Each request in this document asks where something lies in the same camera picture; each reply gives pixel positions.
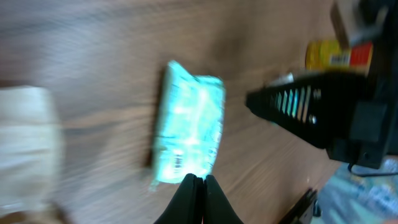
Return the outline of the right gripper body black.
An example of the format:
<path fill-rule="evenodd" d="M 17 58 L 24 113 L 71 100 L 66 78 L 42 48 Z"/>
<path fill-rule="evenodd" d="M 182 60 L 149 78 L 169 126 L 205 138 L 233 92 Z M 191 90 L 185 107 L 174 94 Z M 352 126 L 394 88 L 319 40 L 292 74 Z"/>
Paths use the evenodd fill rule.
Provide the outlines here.
<path fill-rule="evenodd" d="M 341 49 L 373 43 L 366 92 L 357 101 L 347 139 L 335 139 L 330 159 L 378 169 L 397 154 L 397 1 L 340 0 L 330 11 Z"/>

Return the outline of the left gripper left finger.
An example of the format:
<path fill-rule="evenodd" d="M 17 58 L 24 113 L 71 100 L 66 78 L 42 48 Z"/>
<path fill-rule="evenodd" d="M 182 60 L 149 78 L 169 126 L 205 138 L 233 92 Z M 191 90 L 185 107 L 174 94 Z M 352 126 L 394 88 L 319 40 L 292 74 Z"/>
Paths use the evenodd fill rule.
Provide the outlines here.
<path fill-rule="evenodd" d="M 201 224 L 203 220 L 204 182 L 187 174 L 155 224 Z"/>

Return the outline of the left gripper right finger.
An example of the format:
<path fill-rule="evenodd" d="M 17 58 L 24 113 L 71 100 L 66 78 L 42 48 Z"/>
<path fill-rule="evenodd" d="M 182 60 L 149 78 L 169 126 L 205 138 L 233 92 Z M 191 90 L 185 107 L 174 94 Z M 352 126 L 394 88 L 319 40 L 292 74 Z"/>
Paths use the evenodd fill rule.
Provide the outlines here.
<path fill-rule="evenodd" d="M 204 224 L 243 224 L 213 175 L 205 180 Z"/>

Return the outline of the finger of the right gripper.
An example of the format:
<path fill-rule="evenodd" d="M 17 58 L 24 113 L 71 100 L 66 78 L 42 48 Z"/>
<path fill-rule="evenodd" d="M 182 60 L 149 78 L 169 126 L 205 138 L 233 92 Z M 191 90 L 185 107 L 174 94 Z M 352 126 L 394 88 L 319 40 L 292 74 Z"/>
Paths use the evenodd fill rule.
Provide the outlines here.
<path fill-rule="evenodd" d="M 366 77 L 353 72 L 323 72 L 246 95 L 246 107 L 319 149 L 347 139 Z"/>

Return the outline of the yellow dish soap bottle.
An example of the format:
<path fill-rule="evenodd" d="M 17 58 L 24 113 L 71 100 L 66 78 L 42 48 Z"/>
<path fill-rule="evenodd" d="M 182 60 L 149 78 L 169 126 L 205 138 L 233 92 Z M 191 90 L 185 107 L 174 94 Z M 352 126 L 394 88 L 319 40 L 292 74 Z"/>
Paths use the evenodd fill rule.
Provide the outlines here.
<path fill-rule="evenodd" d="M 341 49 L 337 40 L 316 40 L 307 45 L 307 70 L 347 70 L 367 74 L 373 56 L 373 43 Z"/>

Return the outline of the teal tissue packet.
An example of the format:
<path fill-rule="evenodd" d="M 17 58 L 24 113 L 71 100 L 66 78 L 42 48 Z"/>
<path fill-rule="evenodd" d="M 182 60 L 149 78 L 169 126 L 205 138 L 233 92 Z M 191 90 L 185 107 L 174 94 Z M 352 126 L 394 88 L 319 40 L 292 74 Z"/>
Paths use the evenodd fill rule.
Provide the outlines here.
<path fill-rule="evenodd" d="M 192 75 L 175 60 L 167 64 L 152 148 L 153 187 L 179 184 L 187 174 L 211 174 L 223 133 L 225 98 L 222 79 Z"/>

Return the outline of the brown white snack bag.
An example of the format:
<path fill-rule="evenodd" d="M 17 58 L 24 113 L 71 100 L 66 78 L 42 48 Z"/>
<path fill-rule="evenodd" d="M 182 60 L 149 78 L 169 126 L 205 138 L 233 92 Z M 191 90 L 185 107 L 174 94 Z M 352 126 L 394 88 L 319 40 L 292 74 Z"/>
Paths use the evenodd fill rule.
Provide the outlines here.
<path fill-rule="evenodd" d="M 24 223 L 60 223 L 53 204 L 62 169 L 60 119 L 48 90 L 1 89 L 1 219 L 20 213 Z"/>

